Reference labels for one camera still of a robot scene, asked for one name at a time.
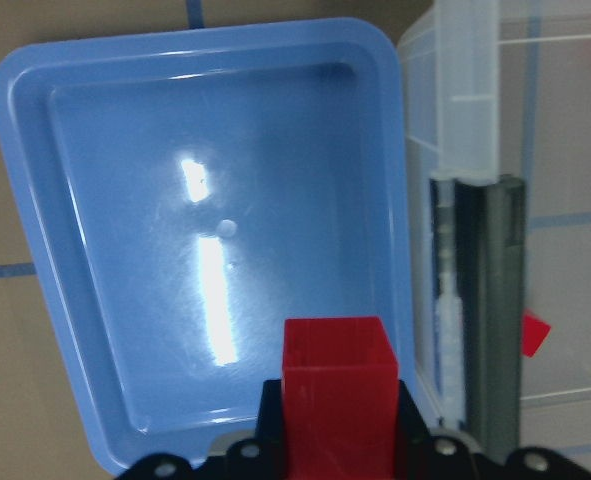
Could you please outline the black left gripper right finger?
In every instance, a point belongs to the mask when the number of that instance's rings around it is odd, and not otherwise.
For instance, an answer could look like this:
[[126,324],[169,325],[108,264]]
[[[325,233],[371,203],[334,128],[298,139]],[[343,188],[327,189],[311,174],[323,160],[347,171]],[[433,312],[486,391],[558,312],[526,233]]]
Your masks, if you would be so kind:
[[430,438],[429,429],[403,380],[398,381],[395,433],[397,445],[421,445]]

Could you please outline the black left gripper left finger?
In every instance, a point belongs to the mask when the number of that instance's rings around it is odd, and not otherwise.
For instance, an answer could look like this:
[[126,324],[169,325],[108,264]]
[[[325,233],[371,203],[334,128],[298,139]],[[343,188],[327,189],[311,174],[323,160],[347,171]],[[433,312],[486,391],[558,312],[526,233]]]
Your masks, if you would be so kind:
[[266,380],[262,385],[254,437],[262,444],[284,449],[286,434],[279,379]]

